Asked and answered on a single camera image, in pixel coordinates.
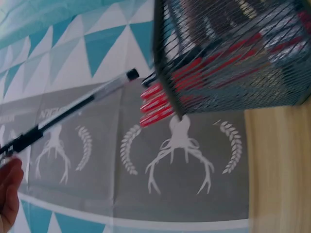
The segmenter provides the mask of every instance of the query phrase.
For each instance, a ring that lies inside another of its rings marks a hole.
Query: bunting pattern
[[[153,69],[153,4],[154,0],[118,1],[70,17],[1,49],[0,74],[5,81],[0,82],[0,101],[105,82],[134,67],[141,77],[148,76]],[[46,54],[48,63],[42,61]],[[74,64],[76,72],[68,72]],[[40,72],[36,72],[39,66],[45,66],[40,69],[47,72],[46,82],[40,81]],[[18,92],[10,90],[16,88],[11,83],[17,74],[23,76],[19,77],[23,81]],[[31,83],[41,86],[33,92]],[[16,96],[7,96],[8,91],[16,92]]]
[[[248,220],[235,222],[235,226],[212,223],[159,223],[127,219],[109,220],[105,216],[86,212],[67,211],[60,206],[28,199],[19,194],[19,211],[9,233],[248,233]]]

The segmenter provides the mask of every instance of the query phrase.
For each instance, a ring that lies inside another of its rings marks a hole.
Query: black metal mesh
[[[311,17],[297,0],[156,0],[156,74],[185,113],[301,103]]]

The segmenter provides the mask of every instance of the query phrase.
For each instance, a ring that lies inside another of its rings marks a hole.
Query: wooden table
[[[311,233],[311,100],[245,111],[251,233]]]

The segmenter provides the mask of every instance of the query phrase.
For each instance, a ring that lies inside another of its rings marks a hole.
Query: finger
[[[17,188],[14,185],[10,185],[6,191],[5,203],[1,213],[4,232],[8,232],[13,226],[18,208]]]
[[[21,169],[20,165],[14,166],[9,175],[0,185],[0,207],[4,205],[6,190],[9,186],[13,185],[16,189],[19,188],[21,181],[23,180],[24,172]]]
[[[21,167],[22,165],[21,160],[18,158],[13,158],[7,164],[3,165],[3,167],[0,168],[0,185],[3,183],[5,178],[8,176],[12,168],[17,165]]]

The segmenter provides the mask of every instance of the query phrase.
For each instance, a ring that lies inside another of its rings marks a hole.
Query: teal triangle
[[[53,48],[50,52],[50,83],[52,84],[63,67],[72,50],[78,44],[80,38],[73,39],[65,44]]]
[[[23,91],[25,90],[27,84],[29,83],[31,77],[33,76],[36,68],[38,67],[42,55],[39,55],[31,60],[27,60],[25,62],[25,69],[24,69],[24,82],[23,82]]]
[[[13,61],[17,59],[17,57],[20,55],[25,43],[25,38],[22,40],[19,40],[11,45],[12,47],[12,53],[13,53]]]
[[[72,18],[69,18],[53,25],[52,47],[58,42],[59,38],[63,35],[71,21]]]
[[[24,200],[21,200],[21,204],[23,206],[25,217],[26,217],[26,220],[28,222],[29,229],[30,229],[31,228],[31,225],[30,225],[30,204],[29,204],[29,202],[26,202]]]
[[[5,48],[0,50],[0,69],[2,68],[2,66],[5,62],[5,57],[6,57],[7,51],[8,51],[8,47],[5,47]]]
[[[63,233],[103,233],[105,225],[97,222],[90,222],[79,218],[69,217],[55,213],[57,222]]]
[[[124,28],[125,26],[119,26],[84,36],[86,41],[88,64],[92,77],[96,73],[99,65],[102,63],[102,60],[110,48],[123,32]]]
[[[170,36],[172,35],[172,32],[173,32],[173,24],[172,24],[171,17],[164,20],[164,28],[165,28],[164,44],[166,44],[166,42],[168,41],[168,39],[170,38]]]
[[[147,0],[125,0],[119,2],[124,17],[129,21]]]
[[[5,82],[4,82],[4,91],[3,91],[3,97],[5,97],[6,92],[9,89],[9,86],[11,82],[13,81],[14,76],[16,75],[16,72],[18,71],[21,64],[18,64],[16,66],[13,66],[9,69],[8,74],[6,75]]]
[[[31,232],[47,232],[52,211],[22,201],[25,216]]]
[[[152,41],[152,27],[153,22],[131,24],[131,30],[135,39],[140,47],[142,54],[149,66],[153,67],[153,60],[151,54],[151,41]]]
[[[0,74],[0,81],[1,81],[2,78],[5,76],[5,74],[6,74],[6,71],[4,71],[4,72],[2,72],[2,73]]]
[[[29,53],[28,56],[31,55],[31,53],[34,51],[35,47],[40,43],[40,41],[43,39],[43,37],[45,36],[45,34],[47,33],[48,28],[42,29],[34,34],[29,35],[29,39],[30,39],[30,49],[29,49]]]
[[[84,33],[87,33],[95,25],[95,23],[97,23],[107,8],[108,6],[103,6],[94,11],[86,12],[81,15]]]

